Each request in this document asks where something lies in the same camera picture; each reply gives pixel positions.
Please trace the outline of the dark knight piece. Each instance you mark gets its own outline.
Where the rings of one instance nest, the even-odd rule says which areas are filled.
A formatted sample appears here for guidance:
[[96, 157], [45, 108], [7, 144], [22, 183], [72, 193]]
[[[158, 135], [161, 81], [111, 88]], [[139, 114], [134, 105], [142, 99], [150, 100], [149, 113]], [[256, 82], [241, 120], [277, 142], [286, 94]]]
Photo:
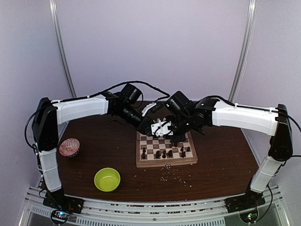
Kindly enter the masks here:
[[182, 158], [185, 158], [185, 157], [186, 157], [186, 152], [185, 152], [185, 151], [181, 152], [181, 157], [182, 157]]

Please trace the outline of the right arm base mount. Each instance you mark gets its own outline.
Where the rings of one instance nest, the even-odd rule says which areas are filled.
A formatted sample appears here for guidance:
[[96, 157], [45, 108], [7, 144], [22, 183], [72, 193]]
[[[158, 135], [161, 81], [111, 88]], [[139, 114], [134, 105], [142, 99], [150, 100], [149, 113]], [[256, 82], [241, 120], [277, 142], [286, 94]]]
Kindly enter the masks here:
[[256, 220], [259, 218], [258, 207], [266, 203], [262, 194], [243, 194], [226, 198], [224, 201], [227, 212], [238, 213], [240, 220], [247, 224], [256, 222]]

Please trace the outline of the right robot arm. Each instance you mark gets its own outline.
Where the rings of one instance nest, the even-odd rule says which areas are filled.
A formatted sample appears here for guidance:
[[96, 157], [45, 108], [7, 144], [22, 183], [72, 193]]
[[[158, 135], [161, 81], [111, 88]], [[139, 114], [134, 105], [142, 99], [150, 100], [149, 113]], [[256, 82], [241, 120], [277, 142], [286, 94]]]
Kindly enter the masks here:
[[172, 113], [167, 130], [174, 136], [190, 130], [202, 134], [203, 127], [212, 126], [248, 129], [270, 136], [268, 153], [241, 197], [241, 204], [246, 208], [258, 202], [259, 194], [293, 156], [290, 124], [293, 119], [288, 115], [285, 105], [279, 104], [276, 108], [239, 105], [220, 96], [207, 96], [194, 103], [180, 91], [173, 94], [164, 105]]

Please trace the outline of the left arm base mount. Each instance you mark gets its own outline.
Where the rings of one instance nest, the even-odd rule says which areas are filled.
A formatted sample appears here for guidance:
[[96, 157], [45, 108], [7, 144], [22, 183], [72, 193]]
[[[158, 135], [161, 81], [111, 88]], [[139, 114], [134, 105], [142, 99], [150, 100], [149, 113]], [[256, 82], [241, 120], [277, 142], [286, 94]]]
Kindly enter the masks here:
[[43, 205], [54, 210], [50, 213], [50, 219], [54, 224], [65, 224], [73, 214], [80, 214], [84, 205], [84, 200], [66, 196], [63, 201], [55, 201], [50, 196], [46, 196]]

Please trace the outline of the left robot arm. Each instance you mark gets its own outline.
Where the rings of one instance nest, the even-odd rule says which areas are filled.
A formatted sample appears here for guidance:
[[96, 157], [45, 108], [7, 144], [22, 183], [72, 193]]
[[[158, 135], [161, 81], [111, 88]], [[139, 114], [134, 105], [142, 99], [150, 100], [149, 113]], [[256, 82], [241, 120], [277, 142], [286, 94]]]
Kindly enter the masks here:
[[38, 169], [44, 180], [46, 201], [57, 209], [63, 209], [76, 201], [64, 194], [58, 173], [56, 150], [59, 142], [58, 125], [72, 120], [94, 115], [116, 115], [147, 136], [169, 136], [174, 134], [171, 122], [154, 123], [147, 116], [148, 111], [157, 105], [154, 101], [141, 112], [134, 104], [143, 94], [135, 86], [143, 84], [163, 94], [163, 99], [170, 95], [144, 81], [126, 81], [98, 93], [63, 100], [50, 100], [47, 97], [39, 101], [37, 110], [29, 117], [27, 124], [32, 126], [33, 144], [28, 146], [37, 156]]

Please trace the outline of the dark queen piece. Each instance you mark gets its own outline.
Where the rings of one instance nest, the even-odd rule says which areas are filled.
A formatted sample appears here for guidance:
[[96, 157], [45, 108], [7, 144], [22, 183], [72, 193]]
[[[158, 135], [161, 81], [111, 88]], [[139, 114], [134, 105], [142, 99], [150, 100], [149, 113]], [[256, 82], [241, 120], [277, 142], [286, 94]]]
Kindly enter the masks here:
[[155, 153], [155, 159], [160, 159], [161, 157], [161, 152], [160, 151], [156, 151]]

